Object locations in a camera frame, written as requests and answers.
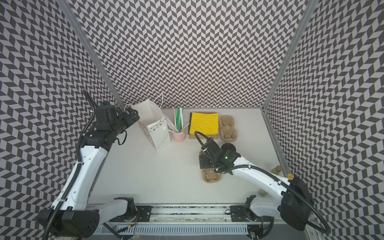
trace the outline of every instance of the bag handle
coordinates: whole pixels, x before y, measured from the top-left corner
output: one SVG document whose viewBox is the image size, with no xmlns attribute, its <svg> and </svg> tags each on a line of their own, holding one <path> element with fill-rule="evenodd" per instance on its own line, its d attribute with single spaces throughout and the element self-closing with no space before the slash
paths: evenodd
<svg viewBox="0 0 384 240">
<path fill-rule="evenodd" d="M 160 108 L 163 106 L 163 102 L 164 102 L 164 95 L 163 95 L 163 92 L 161 92 L 158 96 L 157 96 L 157 98 L 155 98 L 155 100 L 153 100 L 153 101 L 156 101 L 159 97 L 161 96 L 161 104 L 160 104 Z"/>
</svg>

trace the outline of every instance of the yellow cloth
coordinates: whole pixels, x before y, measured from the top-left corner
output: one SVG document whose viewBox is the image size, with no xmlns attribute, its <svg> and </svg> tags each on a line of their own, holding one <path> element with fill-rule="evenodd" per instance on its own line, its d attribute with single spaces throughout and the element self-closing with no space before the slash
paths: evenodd
<svg viewBox="0 0 384 240">
<path fill-rule="evenodd" d="M 189 134 L 218 135 L 218 113 L 192 113 Z"/>
</svg>

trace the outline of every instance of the black cable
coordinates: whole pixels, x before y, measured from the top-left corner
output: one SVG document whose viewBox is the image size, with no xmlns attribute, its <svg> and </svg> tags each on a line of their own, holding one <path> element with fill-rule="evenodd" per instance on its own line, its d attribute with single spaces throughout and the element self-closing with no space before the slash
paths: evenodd
<svg viewBox="0 0 384 240">
<path fill-rule="evenodd" d="M 125 232 L 126 230 L 130 229 L 131 227 L 134 227 L 135 224 L 131 224 L 128 227 L 123 227 L 122 229 L 118 230 L 117 233 Z"/>
<path fill-rule="evenodd" d="M 61 196 L 61 199 L 66 199 L 69 191 L 71 190 L 71 187 L 74 183 L 74 181 L 76 180 L 77 176 L 79 175 L 79 172 L 80 172 L 80 169 L 81 169 L 81 166 L 82 164 L 79 163 L 76 165 L 76 170 L 73 174 L 73 177 L 70 181 L 70 183 L 68 184 L 68 187 L 65 189 L 65 191 L 63 192 L 62 196 Z M 57 203 L 57 205 L 55 206 L 55 208 L 53 209 L 53 212 L 51 214 L 51 216 L 49 217 L 48 219 L 48 222 L 47 222 L 47 225 L 44 229 L 44 233 L 43 233 L 43 240 L 47 240 L 48 237 L 49 237 L 49 233 L 50 233 L 50 230 L 52 228 L 52 223 L 53 223 L 53 220 L 55 219 L 56 217 L 56 214 L 58 213 L 58 211 L 60 210 L 60 207 L 61 205 L 63 204 L 64 202 L 63 201 L 60 201 Z"/>
<path fill-rule="evenodd" d="M 91 114 L 91 117 L 90 119 L 88 120 L 87 124 L 85 125 L 84 129 L 83 129 L 83 135 L 87 132 L 87 129 L 89 128 L 89 126 L 92 124 L 94 118 L 95 118 L 95 109 L 96 109 L 96 103 L 93 101 L 93 99 L 91 98 L 91 96 L 89 95 L 89 93 L 85 90 L 83 90 L 81 92 L 83 95 L 84 95 L 84 98 L 87 100 L 87 102 L 89 103 L 89 105 L 91 106 L 92 108 L 92 114 Z"/>
<path fill-rule="evenodd" d="M 77 146 L 76 146 L 76 156 L 77 156 L 77 161 L 78 162 L 82 162 L 83 159 L 81 157 L 81 152 L 80 152 L 80 144 L 81 144 L 81 140 L 83 139 L 83 135 L 80 134 L 80 137 L 79 137 L 79 140 L 77 142 Z"/>
<path fill-rule="evenodd" d="M 202 135 L 203 137 L 205 137 L 206 139 L 208 140 L 211 140 L 209 137 L 207 137 L 206 135 L 202 134 L 201 132 L 198 132 L 196 131 L 195 132 L 195 136 L 197 138 L 197 140 L 199 141 L 199 143 L 201 144 L 202 147 L 205 147 L 203 142 L 200 140 L 198 134 Z M 209 154 L 210 150 L 208 149 L 207 151 L 205 151 L 206 153 L 208 153 L 208 157 L 211 159 L 211 162 L 214 162 L 214 158 Z M 310 221 L 307 221 L 307 224 L 313 228 L 315 228 L 316 230 L 322 232 L 322 233 L 325 233 L 325 234 L 330 234 L 331 233 L 331 228 L 329 227 L 328 223 L 325 221 L 325 219 L 323 218 L 323 216 L 319 213 L 319 211 L 312 205 L 312 203 L 308 202 L 303 196 L 301 196 L 298 192 L 296 192 L 293 188 L 291 188 L 289 185 L 287 185 L 286 183 L 280 181 L 279 178 L 275 177 L 275 175 L 273 175 L 272 173 L 268 172 L 267 170 L 264 170 L 262 168 L 259 168 L 259 167 L 256 167 L 256 166 L 253 166 L 253 165 L 247 165 L 247 164 L 243 164 L 243 165 L 237 165 L 237 166 L 233 166 L 233 167 L 230 167 L 230 168 L 227 168 L 227 169 L 218 169 L 216 166 L 214 166 L 217 170 L 217 172 L 220 172 L 220 173 L 226 173 L 228 171 L 232 171 L 232 170 L 235 170 L 235 169 L 239 169 L 239 168 L 252 168 L 254 170 L 258 170 L 264 174 L 266 174 L 267 176 L 269 176 L 270 178 L 272 178 L 273 180 L 275 180 L 276 182 L 278 182 L 280 185 L 282 185 L 283 187 L 285 187 L 287 190 L 289 190 L 290 192 L 292 192 L 297 198 L 299 198 L 301 201 L 303 201 L 310 209 L 311 211 L 320 219 L 320 222 L 322 223 L 322 225 L 325 227 L 325 228 L 321 228 L 320 226 L 318 225 L 315 225 L 313 223 L 311 223 Z"/>
<path fill-rule="evenodd" d="M 272 217 L 271 223 L 268 225 L 268 227 L 264 228 L 264 230 L 267 229 L 267 231 L 265 233 L 263 233 L 263 235 L 261 237 L 259 237 L 259 239 L 266 237 L 268 235 L 268 233 L 271 232 L 274 222 L 275 222 L 275 218 Z"/>
<path fill-rule="evenodd" d="M 133 235 L 131 235 L 129 238 L 124 238 L 124 237 L 122 237 L 121 235 L 119 235 L 117 232 L 115 232 L 115 230 L 113 230 L 108 224 L 106 224 L 106 223 L 103 223 L 103 225 L 113 234 L 113 235 L 115 235 L 116 237 L 118 237 L 119 239 L 121 239 L 121 240 L 128 240 L 128 239 L 130 239 L 130 238 L 132 238 L 133 237 Z"/>
<path fill-rule="evenodd" d="M 272 230 L 272 227 L 273 227 L 273 223 L 275 222 L 275 218 L 274 217 L 271 217 L 271 223 L 268 225 L 268 227 L 266 228 L 263 228 L 263 230 L 266 230 L 265 233 L 263 233 L 263 235 L 261 235 L 259 238 L 257 237 L 250 237 L 250 234 L 246 235 L 249 239 L 252 239 L 252 240 L 258 240 L 258 239 L 262 239 L 262 238 L 265 238 Z"/>
<path fill-rule="evenodd" d="M 120 140 L 118 139 L 118 144 L 119 145 L 123 145 L 124 143 L 125 143 L 125 140 L 127 139 L 127 135 L 128 135 L 128 133 L 127 133 L 127 131 L 124 131 L 125 132 L 125 138 L 124 138 L 124 141 L 120 144 Z"/>
<path fill-rule="evenodd" d="M 209 137 L 207 137 L 205 134 L 201 133 L 201 132 L 198 132 L 198 131 L 195 131 L 195 137 L 197 138 L 197 140 L 199 141 L 199 143 L 201 144 L 202 147 L 204 147 L 205 149 L 203 150 L 205 152 L 205 154 L 209 157 L 209 159 L 211 160 L 211 163 L 213 164 L 213 167 L 216 169 L 218 168 L 218 162 L 217 160 L 213 157 L 213 153 L 211 152 L 210 149 L 206 148 L 204 146 L 204 143 L 200 140 L 198 134 L 202 135 L 203 137 L 205 137 L 207 140 L 209 141 L 212 141 Z"/>
<path fill-rule="evenodd" d="M 119 110 L 117 110 L 117 109 L 115 109 L 115 110 L 118 113 L 118 118 L 119 118 L 121 116 L 121 112 Z"/>
</svg>

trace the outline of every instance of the wire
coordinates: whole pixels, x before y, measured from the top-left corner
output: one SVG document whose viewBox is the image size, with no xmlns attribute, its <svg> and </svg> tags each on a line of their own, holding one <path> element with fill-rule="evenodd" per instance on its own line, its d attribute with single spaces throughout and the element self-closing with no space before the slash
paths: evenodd
<svg viewBox="0 0 384 240">
<path fill-rule="evenodd" d="M 43 239 L 44 240 L 48 239 L 49 233 L 50 233 L 50 230 L 51 230 L 51 227 L 52 227 L 53 220 L 56 217 L 56 214 L 59 211 L 59 209 L 60 209 L 62 204 L 63 204 L 63 202 L 57 203 L 57 205 L 55 206 L 55 208 L 54 208 L 54 210 L 53 210 L 53 212 L 51 214 L 51 217 L 48 219 L 47 225 L 46 225 L 46 227 L 44 229 L 44 233 L 43 233 Z"/>
<path fill-rule="evenodd" d="M 263 233 L 263 235 L 261 235 L 260 237 L 256 236 L 256 238 L 253 238 L 250 236 L 250 234 L 248 234 L 246 236 L 252 240 L 265 238 L 271 232 L 274 222 L 275 222 L 275 218 L 271 217 L 271 223 L 268 225 L 268 227 L 266 227 L 266 228 L 263 227 L 263 230 L 266 230 L 266 232 Z"/>
<path fill-rule="evenodd" d="M 124 132 L 125 132 L 125 138 L 124 138 L 124 141 L 122 143 L 120 143 L 120 140 L 117 138 L 119 145 L 123 145 L 125 143 L 125 140 L 127 139 L 128 133 L 127 133 L 127 131 L 124 131 Z"/>
<path fill-rule="evenodd" d="M 137 222 L 138 216 L 135 216 L 135 219 L 136 220 L 135 220 L 134 224 L 131 224 L 131 225 L 127 226 L 127 227 L 123 227 L 122 229 L 118 230 L 117 233 L 125 232 L 126 230 L 130 229 L 131 227 L 136 226 L 136 222 Z"/>
<path fill-rule="evenodd" d="M 139 212 L 139 214 L 136 217 L 135 228 L 133 229 L 133 235 L 135 235 L 135 232 L 136 232 L 136 224 L 137 224 L 137 220 L 139 219 L 139 216 L 140 216 L 140 212 Z"/>
<path fill-rule="evenodd" d="M 318 230 L 318 231 L 320 231 L 322 233 L 326 233 L 326 234 L 330 234 L 331 233 L 331 228 L 329 227 L 328 223 L 325 221 L 325 219 L 319 213 L 319 211 L 312 205 L 312 203 L 308 202 L 308 200 L 305 199 L 303 196 L 301 196 L 296 190 L 291 188 L 286 183 L 280 181 L 279 178 L 275 177 L 272 173 L 268 172 L 267 170 L 264 170 L 262 168 L 259 168 L 259 167 L 253 166 L 253 165 L 242 164 L 242 165 L 233 166 L 233 167 L 230 167 L 230 168 L 227 168 L 227 169 L 222 169 L 222 170 L 218 169 L 218 172 L 228 172 L 228 171 L 239 169 L 239 168 L 249 168 L 249 167 L 254 169 L 254 170 L 258 170 L 258 171 L 266 174 L 267 176 L 269 176 L 270 178 L 272 178 L 276 182 L 279 182 L 280 185 L 285 187 L 287 190 L 289 190 L 291 193 L 293 193 L 297 198 L 299 198 L 301 201 L 303 201 L 305 203 L 305 205 L 307 205 L 311 209 L 311 211 L 320 219 L 320 222 L 323 224 L 323 226 L 325 228 L 321 228 L 320 226 L 315 225 L 315 224 L 307 221 L 307 224 L 309 226 L 315 228 L 316 230 Z"/>
<path fill-rule="evenodd" d="M 124 106 L 124 111 L 127 111 L 127 106 L 128 106 L 128 105 L 132 105 L 132 104 L 127 103 L 127 104 Z"/>
<path fill-rule="evenodd" d="M 203 137 L 205 137 L 208 141 L 211 141 L 211 139 L 209 137 L 207 137 L 205 134 L 201 133 L 201 132 L 198 132 L 198 131 L 195 131 L 195 137 L 197 138 L 197 140 L 199 141 L 199 143 L 201 144 L 201 146 L 204 148 L 204 152 L 205 154 L 209 157 L 209 159 L 211 160 L 211 163 L 213 164 L 213 167 L 216 169 L 218 168 L 218 162 L 217 160 L 213 157 L 213 153 L 211 152 L 211 150 L 207 147 L 204 146 L 204 143 L 201 141 L 200 137 L 198 136 L 198 134 L 202 135 Z"/>
<path fill-rule="evenodd" d="M 113 230 L 107 223 L 103 223 L 103 225 L 113 234 L 113 235 L 115 235 L 116 237 L 118 237 L 119 239 L 121 239 L 121 240 L 128 240 L 128 239 L 130 239 L 130 238 L 132 238 L 133 237 L 133 235 L 132 236 L 130 236 L 129 238 L 124 238 L 124 237 L 122 237 L 121 235 L 119 235 L 117 232 L 115 232 L 115 230 Z"/>
<path fill-rule="evenodd" d="M 95 109 L 96 109 L 96 103 L 93 101 L 93 99 L 91 98 L 91 96 L 89 95 L 89 93 L 85 90 L 81 91 L 81 93 L 84 95 L 84 98 L 87 100 L 87 102 L 89 103 L 89 105 L 91 106 L 92 108 L 92 114 L 91 114 L 91 117 L 90 119 L 88 120 L 87 124 L 85 125 L 84 129 L 83 129 L 83 134 L 85 134 L 87 132 L 87 129 L 89 128 L 89 126 L 92 124 L 94 118 L 95 118 Z"/>
</svg>

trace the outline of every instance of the white table surface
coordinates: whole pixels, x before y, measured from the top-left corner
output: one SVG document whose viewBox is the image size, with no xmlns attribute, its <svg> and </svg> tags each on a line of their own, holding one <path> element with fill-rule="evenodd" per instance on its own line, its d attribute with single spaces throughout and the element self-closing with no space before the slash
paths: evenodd
<svg viewBox="0 0 384 240">
<path fill-rule="evenodd" d="M 237 152 L 266 170 L 279 164 L 260 109 L 185 109 L 184 123 L 188 123 L 191 111 L 233 116 L 238 132 L 233 142 Z M 163 112 L 172 119 L 171 110 Z M 137 122 L 127 132 L 123 145 L 115 143 L 111 147 L 89 203 L 133 197 L 135 203 L 141 204 L 235 204 L 257 195 L 257 186 L 230 174 L 222 174 L 216 183 L 204 182 L 199 167 L 201 146 L 196 139 L 187 137 L 157 152 Z M 215 141 L 219 146 L 223 144 L 220 137 Z"/>
</svg>

